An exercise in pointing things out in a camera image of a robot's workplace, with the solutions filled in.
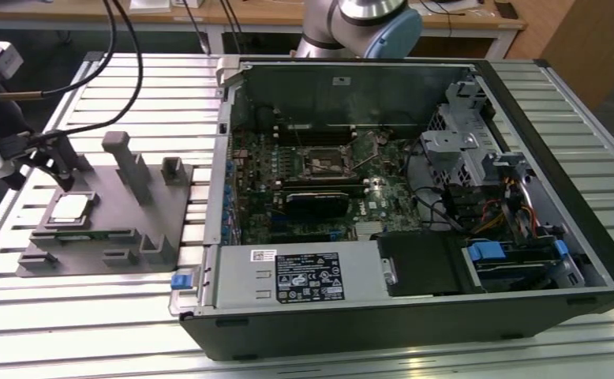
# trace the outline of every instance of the cable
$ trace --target cable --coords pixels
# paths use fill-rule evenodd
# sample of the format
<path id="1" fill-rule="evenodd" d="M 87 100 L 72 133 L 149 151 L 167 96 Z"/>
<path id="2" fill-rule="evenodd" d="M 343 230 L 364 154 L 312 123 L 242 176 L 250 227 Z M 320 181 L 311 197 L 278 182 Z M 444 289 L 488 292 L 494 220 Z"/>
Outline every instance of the cable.
<path id="1" fill-rule="evenodd" d="M 121 15 L 121 19 L 124 20 L 124 24 L 127 24 L 127 29 L 128 29 L 128 34 L 131 35 L 131 40 L 133 43 L 133 47 L 136 49 L 136 58 L 137 58 L 137 83 L 136 83 L 136 89 L 133 90 L 133 94 L 131 96 L 131 99 L 127 102 L 127 105 L 124 108 L 119 111 L 117 115 L 107 120 L 105 122 L 101 122 L 95 125 L 84 126 L 81 128 L 76 129 L 69 129 L 69 130 L 53 130 L 51 133 L 43 134 L 39 137 L 35 137 L 31 140 L 31 145 L 36 145 L 44 141 L 52 140 L 53 138 L 57 138 L 60 136 L 69 136 L 71 134 L 87 132 L 89 130 L 95 129 L 101 129 L 105 126 L 112 125 L 115 122 L 117 122 L 121 117 L 127 114 L 127 112 L 131 110 L 133 104 L 136 103 L 137 97 L 140 95 L 140 91 L 143 89 L 143 79 L 144 79 L 144 67 L 143 67 L 143 50 L 140 48 L 140 43 L 137 41 L 137 35 L 136 35 L 136 30 L 133 29 L 133 24 L 131 22 L 131 18 L 128 18 L 127 11 L 123 8 L 121 3 L 119 0 L 112 0 L 112 3 L 115 4 L 115 7 L 117 7 L 117 11 Z"/>
<path id="2" fill-rule="evenodd" d="M 49 91 L 31 91 L 31 92 L 4 92 L 0 93 L 0 100 L 4 101 L 19 101 L 19 100 L 40 100 L 47 99 L 48 97 L 61 95 L 65 92 L 71 92 L 72 90 L 80 88 L 81 86 L 87 85 L 89 81 L 96 79 L 96 77 L 104 71 L 109 61 L 112 61 L 112 57 L 115 55 L 115 50 L 117 46 L 117 22 L 115 20 L 115 15 L 112 13 L 112 8 L 109 6 L 109 0 L 103 0 L 103 4 L 107 10 L 107 18 L 109 20 L 109 47 L 107 48 L 107 57 L 103 59 L 101 64 L 96 68 L 96 71 L 81 79 L 77 83 L 67 85 L 65 87 L 60 87 L 57 89 Z"/>
<path id="3" fill-rule="evenodd" d="M 239 43 L 239 37 L 236 35 L 236 29 L 234 28 L 232 16 L 229 15 L 229 9 L 227 8 L 227 3 L 224 2 L 224 0 L 220 0 L 220 3 L 221 3 L 221 9 L 224 10 L 224 14 L 227 15 L 227 21 L 229 23 L 229 28 L 232 28 L 232 37 L 234 37 L 234 43 L 236 44 L 236 51 L 239 54 L 243 54 L 242 45 Z"/>
<path id="4" fill-rule="evenodd" d="M 447 36 L 447 38 L 451 38 L 451 34 L 454 33 L 454 27 L 451 26 L 451 16 L 466 16 L 464 13 L 451 13 L 443 6 L 439 2 L 436 2 L 436 6 L 440 7 L 440 9 L 443 10 L 443 12 L 436 12 L 435 10 L 432 10 L 431 8 L 428 8 L 428 5 L 423 2 L 423 0 L 419 0 L 419 2 L 422 2 L 422 5 L 426 9 L 428 9 L 428 12 L 434 13 L 434 14 L 446 14 L 447 15 L 447 23 L 450 25 L 450 34 Z"/>
<path id="5" fill-rule="evenodd" d="M 486 202 L 484 206 L 482 207 L 482 221 L 487 219 L 487 209 L 491 204 L 500 203 L 500 200 L 490 200 Z"/>
<path id="6" fill-rule="evenodd" d="M 444 7 L 442 6 L 439 2 L 436 2 L 436 5 L 440 7 L 440 9 L 444 12 L 447 12 L 447 23 L 450 25 L 450 35 L 447 36 L 447 38 L 451 38 L 451 34 L 454 33 L 454 27 L 451 26 L 451 13 L 444 9 Z"/>
<path id="7" fill-rule="evenodd" d="M 426 206 L 428 209 L 431 209 L 431 212 L 435 212 L 444 219 L 444 221 L 448 222 L 448 224 L 451 225 L 451 227 L 456 231 L 459 231 L 460 233 L 468 235 L 471 232 L 443 211 L 436 209 L 434 205 L 431 205 L 426 200 L 422 199 L 422 197 L 419 195 L 416 195 L 416 191 L 420 191 L 420 190 L 432 190 L 432 191 L 439 190 L 439 191 L 442 191 L 442 189 L 438 188 L 438 187 L 430 187 L 430 186 L 423 186 L 423 187 L 419 187 L 416 189 L 412 189 L 412 185 L 410 184 L 410 176 L 408 175 L 407 175 L 407 186 L 410 187 L 410 190 L 412 192 L 412 196 L 416 199 L 416 201 L 419 203 L 422 203 L 423 206 Z"/>
<path id="8" fill-rule="evenodd" d="M 229 2 L 229 0 L 224 0 L 227 2 L 227 7 L 229 9 L 229 12 L 232 13 L 232 17 L 234 17 L 234 22 L 236 23 L 236 29 L 239 29 L 239 34 L 242 35 L 242 46 L 243 46 L 243 52 L 246 52 L 246 44 L 244 44 L 244 40 L 243 40 L 243 30 L 242 30 L 242 23 L 239 22 L 239 19 L 236 17 L 236 12 L 234 11 L 234 7 L 232 7 L 232 4 Z"/>
<path id="9" fill-rule="evenodd" d="M 528 212 L 528 223 L 531 226 L 531 234 L 534 237 L 538 237 L 538 232 L 536 232 L 536 211 L 534 208 L 523 206 L 522 209 L 524 209 Z"/>
<path id="10" fill-rule="evenodd" d="M 189 21 L 192 22 L 192 25 L 193 25 L 193 30 L 197 31 L 197 38 L 199 38 L 199 44 L 201 45 L 201 50 L 205 53 L 205 55 L 211 55 L 211 46 L 208 46 L 203 42 L 201 32 L 199 31 L 199 23 L 197 23 L 196 19 L 193 18 L 192 10 L 189 9 L 189 2 L 187 0 L 183 0 L 183 4 L 184 4 L 184 7 L 187 9 L 187 15 L 189 16 Z"/>

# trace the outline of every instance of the desk leg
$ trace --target desk leg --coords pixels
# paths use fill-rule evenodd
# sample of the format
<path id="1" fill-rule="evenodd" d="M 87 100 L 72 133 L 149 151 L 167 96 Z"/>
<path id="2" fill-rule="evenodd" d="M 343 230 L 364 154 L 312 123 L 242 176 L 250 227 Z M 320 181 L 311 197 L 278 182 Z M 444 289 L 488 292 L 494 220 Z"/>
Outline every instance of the desk leg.
<path id="1" fill-rule="evenodd" d="M 515 41 L 516 29 L 503 29 L 498 33 L 498 37 L 491 44 L 487 52 L 487 59 L 504 59 L 510 46 Z"/>
<path id="2" fill-rule="evenodd" d="M 208 35 L 208 43 L 211 44 L 211 54 L 224 54 L 224 25 L 207 25 L 205 33 Z"/>

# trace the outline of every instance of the cpu socket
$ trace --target cpu socket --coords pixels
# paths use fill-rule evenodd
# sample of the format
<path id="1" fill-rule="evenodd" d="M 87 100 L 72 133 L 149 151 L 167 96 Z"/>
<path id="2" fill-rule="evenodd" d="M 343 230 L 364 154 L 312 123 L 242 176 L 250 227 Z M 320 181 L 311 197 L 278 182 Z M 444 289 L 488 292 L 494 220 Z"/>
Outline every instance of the cpu socket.
<path id="1" fill-rule="evenodd" d="M 355 178 L 351 171 L 351 148 L 306 148 L 302 151 L 303 169 L 299 178 L 307 180 L 332 180 Z"/>

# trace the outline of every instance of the motherboard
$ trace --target motherboard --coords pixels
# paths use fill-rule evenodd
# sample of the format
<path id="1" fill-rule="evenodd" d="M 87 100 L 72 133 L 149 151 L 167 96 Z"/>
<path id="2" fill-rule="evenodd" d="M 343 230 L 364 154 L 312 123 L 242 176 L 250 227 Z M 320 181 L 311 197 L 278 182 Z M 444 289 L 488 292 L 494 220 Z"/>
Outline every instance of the motherboard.
<path id="1" fill-rule="evenodd" d="M 414 140 L 382 128 L 232 137 L 242 244 L 368 240 L 422 228 L 403 168 Z"/>

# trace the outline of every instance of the blue plastic latch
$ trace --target blue plastic latch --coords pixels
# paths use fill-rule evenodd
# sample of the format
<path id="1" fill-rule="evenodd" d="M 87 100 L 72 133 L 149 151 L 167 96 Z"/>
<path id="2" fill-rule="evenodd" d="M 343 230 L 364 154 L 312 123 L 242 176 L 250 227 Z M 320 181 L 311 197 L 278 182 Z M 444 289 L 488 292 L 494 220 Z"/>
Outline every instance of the blue plastic latch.
<path id="1" fill-rule="evenodd" d="M 340 235 L 342 231 L 330 231 L 330 242 L 336 242 Z"/>
<path id="2" fill-rule="evenodd" d="M 475 242 L 468 248 L 471 259 L 504 259 L 507 257 L 503 246 L 499 242 Z"/>
<path id="3" fill-rule="evenodd" d="M 566 242 L 563 242 L 560 239 L 558 239 L 555 241 L 555 247 L 556 247 L 556 251 L 559 252 L 559 255 L 562 255 L 562 257 L 569 255 L 569 246 L 566 246 Z"/>
<path id="4" fill-rule="evenodd" d="M 171 278 L 172 290 L 191 290 L 193 288 L 193 274 L 176 274 Z"/>

